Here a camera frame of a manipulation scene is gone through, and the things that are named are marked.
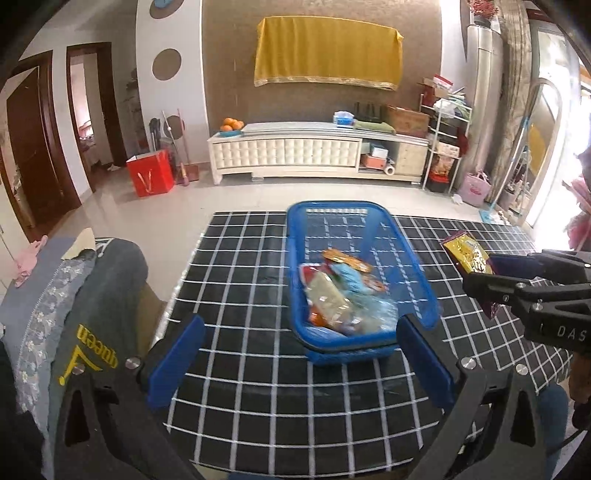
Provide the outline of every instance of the green towel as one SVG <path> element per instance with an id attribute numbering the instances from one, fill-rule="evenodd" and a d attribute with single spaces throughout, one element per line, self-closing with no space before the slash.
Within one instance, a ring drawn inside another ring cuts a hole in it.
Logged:
<path id="1" fill-rule="evenodd" d="M 380 124 L 375 124 L 373 122 L 360 122 L 359 120 L 355 120 L 353 122 L 353 126 L 359 130 L 375 130 L 376 132 L 384 132 L 387 134 L 396 134 L 396 130 L 394 127 L 391 127 L 385 122 Z"/>

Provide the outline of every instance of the brown wall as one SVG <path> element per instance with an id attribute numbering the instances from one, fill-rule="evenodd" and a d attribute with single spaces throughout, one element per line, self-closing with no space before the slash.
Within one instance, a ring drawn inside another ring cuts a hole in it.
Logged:
<path id="1" fill-rule="evenodd" d="M 352 85 L 276 83 L 254 86 L 256 26 L 274 15 L 318 15 L 373 22 L 404 37 L 397 92 Z M 417 82 L 441 66 L 439 0 L 203 0 L 203 69 L 212 133 L 228 116 L 246 123 L 331 121 L 355 102 L 417 109 Z"/>

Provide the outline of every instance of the fruit plate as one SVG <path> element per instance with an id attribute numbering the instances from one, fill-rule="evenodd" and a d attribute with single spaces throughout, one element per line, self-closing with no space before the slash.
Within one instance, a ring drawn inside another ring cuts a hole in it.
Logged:
<path id="1" fill-rule="evenodd" d="M 237 137 L 238 135 L 242 135 L 242 129 L 240 129 L 240 130 L 230 130 L 229 132 L 222 132 L 220 130 L 219 131 L 219 135 L 222 138 Z"/>

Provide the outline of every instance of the yellow logo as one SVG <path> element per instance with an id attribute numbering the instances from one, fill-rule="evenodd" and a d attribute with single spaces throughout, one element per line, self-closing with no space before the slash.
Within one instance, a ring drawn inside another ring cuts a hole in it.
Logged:
<path id="1" fill-rule="evenodd" d="M 78 325 L 78 332 L 76 333 L 78 340 L 82 342 L 82 345 L 87 346 L 92 352 L 99 356 L 101 360 L 103 360 L 107 365 L 111 368 L 117 368 L 119 361 L 117 360 L 117 355 L 115 350 L 108 348 L 103 342 L 101 342 L 93 333 L 86 328 L 84 325 Z M 72 373 L 72 369 L 78 363 L 78 360 L 82 360 L 86 365 L 91 367 L 94 371 L 103 370 L 101 367 L 97 366 L 93 363 L 82 351 L 82 349 L 76 345 L 74 350 L 72 351 L 72 358 L 70 359 L 70 363 L 64 372 L 64 375 L 59 378 L 59 382 L 61 386 L 66 384 L 66 379 Z"/>

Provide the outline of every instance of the blue plastic basket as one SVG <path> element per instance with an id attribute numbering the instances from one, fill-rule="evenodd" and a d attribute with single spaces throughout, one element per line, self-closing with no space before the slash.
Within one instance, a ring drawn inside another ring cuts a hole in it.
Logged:
<path id="1" fill-rule="evenodd" d="M 317 365 L 366 361 L 398 348 L 396 332 L 317 339 L 308 333 L 309 308 L 299 266 L 321 263 L 322 252 L 336 248 L 371 264 L 373 273 L 397 302 L 398 314 L 416 315 L 425 328 L 439 320 L 437 298 L 410 244 L 380 205 L 371 202 L 301 202 L 287 212 L 291 327 Z"/>

